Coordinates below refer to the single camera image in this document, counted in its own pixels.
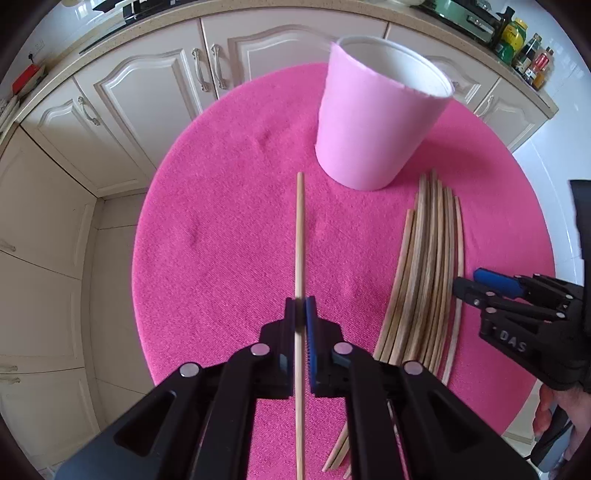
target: pink round rug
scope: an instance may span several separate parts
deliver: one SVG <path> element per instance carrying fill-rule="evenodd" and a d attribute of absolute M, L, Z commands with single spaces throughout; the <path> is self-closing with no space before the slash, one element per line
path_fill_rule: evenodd
<path fill-rule="evenodd" d="M 370 352 L 421 173 L 437 170 L 460 197 L 466 272 L 553 275 L 535 194 L 496 135 L 453 101 L 392 184 L 347 189 L 314 155 L 325 64 L 293 67 L 240 86 L 179 137 L 156 173 L 139 219 L 133 295 L 156 383 L 183 362 L 226 361 L 282 317 L 294 290 L 296 172 L 306 174 L 307 288 L 319 315 Z M 450 388 L 497 432 L 534 379 L 478 338 L 463 308 Z M 343 426 L 342 400 L 306 398 L 306 475 L 321 473 Z M 294 401 L 260 401 L 249 478 L 296 475 Z"/>

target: kitchen cabinet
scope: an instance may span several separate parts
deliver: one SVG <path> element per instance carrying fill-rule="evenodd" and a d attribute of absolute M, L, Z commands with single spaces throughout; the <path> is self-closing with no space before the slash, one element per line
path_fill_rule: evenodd
<path fill-rule="evenodd" d="M 504 79 L 497 81 L 474 113 L 511 152 L 517 150 L 547 120 L 539 108 Z"/>
<path fill-rule="evenodd" d="M 499 76 L 472 57 L 439 40 L 390 24 L 386 38 L 408 47 L 433 62 L 452 81 L 454 98 L 474 111 Z"/>
<path fill-rule="evenodd" d="M 75 74 L 106 127 L 138 165 L 158 167 L 216 99 L 199 20 L 126 43 Z"/>
<path fill-rule="evenodd" d="M 0 413 L 37 469 L 66 460 L 99 433 L 84 368 L 0 375 Z"/>
<path fill-rule="evenodd" d="M 81 278 L 95 203 L 17 128 L 0 157 L 0 251 Z"/>
<path fill-rule="evenodd" d="M 0 374 L 84 366 L 81 281 L 0 252 Z"/>
<path fill-rule="evenodd" d="M 344 35 L 382 38 L 386 22 L 311 8 L 252 8 L 202 18 L 218 97 L 238 85 L 293 65 L 328 61 Z"/>
<path fill-rule="evenodd" d="M 62 83 L 22 127 L 70 175 L 97 197 L 147 187 L 154 166 L 140 166 L 119 144 L 74 79 Z"/>

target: pink pot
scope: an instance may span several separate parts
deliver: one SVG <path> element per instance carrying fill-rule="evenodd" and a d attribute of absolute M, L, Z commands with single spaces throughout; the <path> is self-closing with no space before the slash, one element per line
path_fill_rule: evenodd
<path fill-rule="evenodd" d="M 445 74 L 418 53 L 381 38 L 341 38 L 330 51 L 320 105 L 320 166 L 352 189 L 385 187 L 452 94 Z"/>

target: bamboo skewer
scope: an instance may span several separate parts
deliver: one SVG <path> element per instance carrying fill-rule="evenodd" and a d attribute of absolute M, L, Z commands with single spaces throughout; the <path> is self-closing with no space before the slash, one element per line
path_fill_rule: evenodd
<path fill-rule="evenodd" d="M 452 302 L 452 282 L 453 282 L 453 274 L 454 274 L 454 254 L 456 250 L 456 240 L 455 240 L 455 214 L 454 214 L 454 207 L 453 207 L 453 195 L 452 191 L 449 188 L 445 189 L 446 193 L 446 202 L 447 202 L 447 214 L 449 217 L 449 221 L 447 223 L 447 235 L 449 237 L 449 241 L 447 243 L 447 254 L 449 255 L 449 270 L 447 273 L 446 278 L 446 285 L 444 289 L 444 295 L 441 299 L 441 304 L 444 307 L 442 311 L 443 316 L 443 330 L 441 331 L 441 335 L 437 337 L 437 355 L 434 357 L 434 364 L 433 364 L 433 372 L 434 375 L 437 375 L 439 372 L 439 366 L 441 364 L 441 357 L 443 356 L 443 346 L 445 344 L 446 336 L 447 336 L 447 325 L 449 323 L 449 316 L 450 316 L 450 304 Z"/>
<path fill-rule="evenodd" d="M 464 276 L 464 228 L 462 225 L 462 211 L 460 209 L 460 199 L 454 198 L 454 204 L 456 207 L 456 233 L 457 233 L 457 273 L 456 276 Z M 449 349 L 447 351 L 447 359 L 445 368 L 443 370 L 443 376 L 441 377 L 442 383 L 447 386 L 449 377 L 452 374 L 453 360 L 456 356 L 457 339 L 460 333 L 460 320 L 462 318 L 462 301 L 456 299 L 456 312 L 453 318 L 453 330 L 452 337 L 449 342 Z"/>
<path fill-rule="evenodd" d="M 394 317 L 394 311 L 397 304 L 401 301 L 400 287 L 402 284 L 402 277 L 404 275 L 404 269 L 408 257 L 408 247 L 410 245 L 410 238 L 413 229 L 413 220 L 414 210 L 409 210 L 404 222 L 404 233 L 402 234 L 402 244 L 400 246 L 400 254 L 398 256 L 398 264 L 396 266 L 396 274 L 394 275 L 394 283 L 392 284 L 390 300 L 388 302 L 388 307 L 386 308 L 386 314 L 384 315 L 382 329 L 379 332 L 378 341 L 374 349 L 374 358 L 376 360 L 379 360 L 382 352 L 384 351 L 388 333 L 392 328 L 392 318 Z"/>
<path fill-rule="evenodd" d="M 444 248 L 444 232 L 445 232 L 445 213 L 443 208 L 443 186 L 441 181 L 437 181 L 437 254 L 435 261 L 435 280 L 433 286 L 433 299 L 429 306 L 428 318 L 430 321 L 430 328 L 427 334 L 427 340 L 423 343 L 421 348 L 421 360 L 423 365 L 428 368 L 428 365 L 433 356 L 433 349 L 435 346 L 435 336 L 437 332 L 437 319 L 439 318 L 439 308 L 441 302 L 441 290 L 443 285 L 443 248 Z"/>
<path fill-rule="evenodd" d="M 417 231 L 413 248 L 413 258 L 411 261 L 410 278 L 408 279 L 408 288 L 404 298 L 404 307 L 402 308 L 402 317 L 398 325 L 396 340 L 392 347 L 389 363 L 399 365 L 404 355 L 404 349 L 410 332 L 411 319 L 413 318 L 414 308 L 417 303 L 418 284 L 420 282 L 420 269 L 423 265 L 423 255 L 425 253 L 425 229 L 427 220 L 427 177 L 421 175 L 418 187 L 418 205 L 417 205 Z"/>
<path fill-rule="evenodd" d="M 304 174 L 297 175 L 297 195 L 295 209 L 295 338 L 294 338 L 294 384 L 295 384 L 295 465 L 297 480 L 305 476 L 304 441 L 304 358 L 306 357 L 306 323 L 304 321 L 304 299 L 306 297 L 306 244 Z"/>
<path fill-rule="evenodd" d="M 458 276 L 464 273 L 464 243 L 459 199 L 453 197 L 449 188 L 443 188 L 434 171 L 429 180 L 421 176 L 416 212 L 407 212 L 397 270 L 374 358 L 393 365 L 417 359 L 436 375 L 449 330 L 456 230 Z M 442 372 L 446 385 L 457 348 L 461 306 L 461 301 L 456 300 L 449 353 Z M 348 450 L 345 423 L 323 471 L 338 468 Z M 348 478 L 350 472 L 349 465 L 343 478 Z"/>
<path fill-rule="evenodd" d="M 447 189 L 443 191 L 443 212 L 445 223 L 443 226 L 443 275 L 441 277 L 441 296 L 439 298 L 439 309 L 437 311 L 436 316 L 436 325 L 433 336 L 433 349 L 431 351 L 431 357 L 429 359 L 429 364 L 427 366 L 428 370 L 433 373 L 433 375 L 437 375 L 437 371 L 435 370 L 435 365 L 437 363 L 437 352 L 439 351 L 439 343 L 442 336 L 445 334 L 443 326 L 444 326 L 444 317 L 445 317 L 445 305 L 446 305 L 446 295 L 447 295 L 447 279 L 450 277 L 450 270 L 453 269 L 452 259 L 450 258 L 450 235 L 449 235 L 449 225 L 451 219 L 449 218 L 449 208 L 448 208 L 448 201 L 447 201 Z"/>
<path fill-rule="evenodd" d="M 418 292 L 418 303 L 415 308 L 415 315 L 411 329 L 410 338 L 403 362 L 407 360 L 418 360 L 420 358 L 421 345 L 424 342 L 425 328 L 427 326 L 427 314 L 432 298 L 431 287 L 435 270 L 435 260 L 437 251 L 437 177 L 435 171 L 431 172 L 431 183 L 429 185 L 428 199 L 428 246 L 427 255 L 424 259 L 423 272 L 421 275 L 420 287 Z"/>
<path fill-rule="evenodd" d="M 404 299 L 406 298 L 406 293 L 408 290 L 408 280 L 410 278 L 410 269 L 412 266 L 412 252 L 414 251 L 414 244 L 416 239 L 417 233 L 417 215 L 415 213 L 413 218 L 413 224 L 411 227 L 411 235 L 410 235 L 410 243 L 408 245 L 408 257 L 404 264 L 404 271 L 402 272 L 402 284 L 400 285 L 400 294 L 398 296 L 399 301 L 396 303 L 396 309 L 394 310 L 394 315 L 392 317 L 392 324 L 390 325 L 390 331 L 388 332 L 388 338 L 386 338 L 386 343 L 384 345 L 384 349 L 382 350 L 382 355 L 379 357 L 379 361 L 388 363 L 390 360 L 390 355 L 392 354 L 392 347 L 394 345 L 394 341 L 396 340 L 396 334 L 398 332 L 398 325 L 400 324 L 400 317 L 402 316 L 402 309 L 404 307 Z"/>
<path fill-rule="evenodd" d="M 392 285 L 392 291 L 390 294 L 390 300 L 388 307 L 386 308 L 386 314 L 384 315 L 384 321 L 378 336 L 378 341 L 374 349 L 374 358 L 380 359 L 384 346 L 386 344 L 389 332 L 392 330 L 395 332 L 398 328 L 398 323 L 394 323 L 394 312 L 398 305 L 400 305 L 402 298 L 404 298 L 404 292 L 406 292 L 406 285 L 408 282 L 404 281 L 404 277 L 408 272 L 407 264 L 408 253 L 412 249 L 412 232 L 413 232 L 413 221 L 414 221 L 414 210 L 408 210 L 406 220 L 404 222 L 404 233 L 402 234 L 402 244 L 400 246 L 400 254 L 398 256 L 398 264 L 396 266 L 396 274 L 394 275 L 394 283 Z M 343 461 L 343 458 L 349 450 L 349 439 L 347 424 L 343 426 L 339 438 L 337 439 L 335 446 L 330 452 L 329 457 L 322 467 L 322 471 L 326 472 L 329 469 L 338 468 Z"/>

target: human hand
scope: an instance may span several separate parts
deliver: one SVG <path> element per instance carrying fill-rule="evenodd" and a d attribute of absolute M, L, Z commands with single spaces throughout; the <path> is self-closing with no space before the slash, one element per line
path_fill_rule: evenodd
<path fill-rule="evenodd" d="M 591 395 L 583 392 L 580 387 L 559 392 L 542 385 L 540 404 L 535 411 L 533 422 L 536 436 L 542 435 L 550 427 L 552 421 L 550 407 L 555 402 L 566 412 L 573 423 L 574 429 L 570 436 L 570 443 L 564 452 L 564 458 L 570 460 L 591 427 Z"/>

